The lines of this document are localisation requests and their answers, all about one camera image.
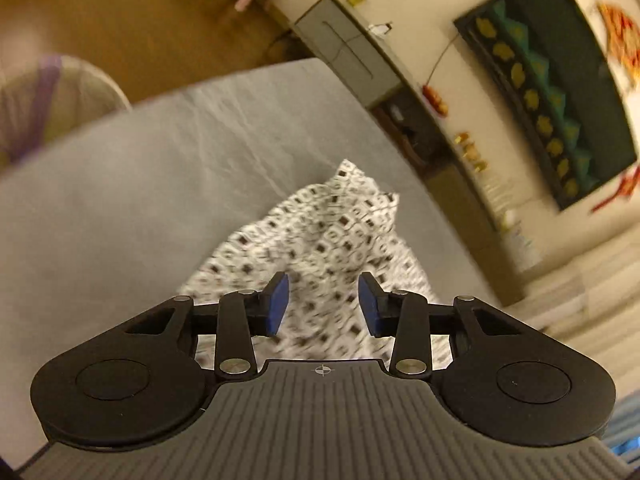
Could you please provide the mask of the black white patterned garment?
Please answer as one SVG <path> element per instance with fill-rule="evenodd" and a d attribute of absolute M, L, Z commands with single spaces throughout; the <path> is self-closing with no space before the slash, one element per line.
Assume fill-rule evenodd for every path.
<path fill-rule="evenodd" d="M 196 304 L 228 292 L 264 288 L 273 274 L 290 280 L 277 335 L 254 340 L 256 360 L 380 359 L 393 341 L 370 336 L 358 304 L 359 275 L 385 290 L 438 299 L 409 245 L 396 232 L 399 196 L 343 160 L 334 176 L 273 207 L 232 233 L 179 288 Z"/>

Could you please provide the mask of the cream window curtain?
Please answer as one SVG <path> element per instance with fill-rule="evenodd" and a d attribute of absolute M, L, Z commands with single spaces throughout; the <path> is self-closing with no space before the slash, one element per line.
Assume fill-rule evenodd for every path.
<path fill-rule="evenodd" d="M 508 312 L 603 366 L 618 408 L 639 393 L 638 230 L 531 282 Z"/>

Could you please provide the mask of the white tissue box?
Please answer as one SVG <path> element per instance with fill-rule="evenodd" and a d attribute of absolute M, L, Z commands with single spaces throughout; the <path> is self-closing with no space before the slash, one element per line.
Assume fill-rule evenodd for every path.
<path fill-rule="evenodd" d="M 522 222 L 513 209 L 506 209 L 499 218 L 502 244 L 518 273 L 532 270 L 541 263 L 534 243 L 525 235 Z"/>

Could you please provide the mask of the gold ornaments on cabinet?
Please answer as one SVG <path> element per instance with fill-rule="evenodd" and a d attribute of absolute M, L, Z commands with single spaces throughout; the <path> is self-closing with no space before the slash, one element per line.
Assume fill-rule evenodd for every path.
<path fill-rule="evenodd" d="M 488 162 L 482 157 L 480 151 L 467 132 L 460 132 L 454 137 L 454 144 L 457 145 L 462 158 L 477 172 L 483 172 L 488 167 Z"/>

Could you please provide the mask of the red fruit plate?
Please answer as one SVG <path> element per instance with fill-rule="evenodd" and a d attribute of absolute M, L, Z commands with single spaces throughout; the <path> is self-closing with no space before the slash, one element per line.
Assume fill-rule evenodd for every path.
<path fill-rule="evenodd" d="M 431 105 L 431 108 L 437 115 L 439 115 L 440 117 L 448 116 L 449 107 L 434 88 L 432 88 L 428 84 L 424 84 L 424 86 L 422 87 L 422 94 L 427 100 L 427 103 Z"/>

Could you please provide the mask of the round woven basket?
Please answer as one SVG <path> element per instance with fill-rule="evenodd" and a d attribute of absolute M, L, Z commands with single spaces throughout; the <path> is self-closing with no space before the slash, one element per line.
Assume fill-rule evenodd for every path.
<path fill-rule="evenodd" d="M 104 70 L 68 55 L 48 55 L 1 73 L 1 169 L 106 115 L 130 110 Z"/>

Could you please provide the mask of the long grey TV cabinet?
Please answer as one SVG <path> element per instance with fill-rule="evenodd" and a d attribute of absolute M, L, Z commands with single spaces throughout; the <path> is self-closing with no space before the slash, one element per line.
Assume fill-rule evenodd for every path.
<path fill-rule="evenodd" d="M 292 31 L 396 144 L 502 305 L 524 299 L 524 285 L 503 245 L 487 194 L 392 49 L 341 0 L 318 0 L 292 24 Z"/>

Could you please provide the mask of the small white penguin figure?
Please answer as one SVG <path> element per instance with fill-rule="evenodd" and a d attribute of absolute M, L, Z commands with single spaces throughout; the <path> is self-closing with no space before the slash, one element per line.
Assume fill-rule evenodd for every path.
<path fill-rule="evenodd" d="M 392 22 L 370 24 L 368 27 L 368 31 L 370 32 L 370 34 L 378 38 L 384 38 L 390 33 L 392 29 Z"/>

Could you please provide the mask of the wall mounted television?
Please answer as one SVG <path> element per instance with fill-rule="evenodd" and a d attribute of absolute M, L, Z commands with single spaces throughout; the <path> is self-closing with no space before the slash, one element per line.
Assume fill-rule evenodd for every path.
<path fill-rule="evenodd" d="M 560 209 L 636 162 L 620 92 L 575 0 L 486 0 L 454 26 L 521 123 Z"/>

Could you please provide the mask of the red hanging wall ornament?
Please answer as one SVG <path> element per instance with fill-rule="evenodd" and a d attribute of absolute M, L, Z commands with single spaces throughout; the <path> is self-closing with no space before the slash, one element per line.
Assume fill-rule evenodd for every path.
<path fill-rule="evenodd" d="M 606 29 L 606 55 L 612 58 L 626 73 L 627 87 L 622 96 L 639 90 L 639 25 L 620 6 L 597 1 L 594 7 L 599 12 Z M 630 200 L 639 186 L 639 166 L 624 172 L 615 192 L 591 209 L 595 214 L 618 198 Z"/>

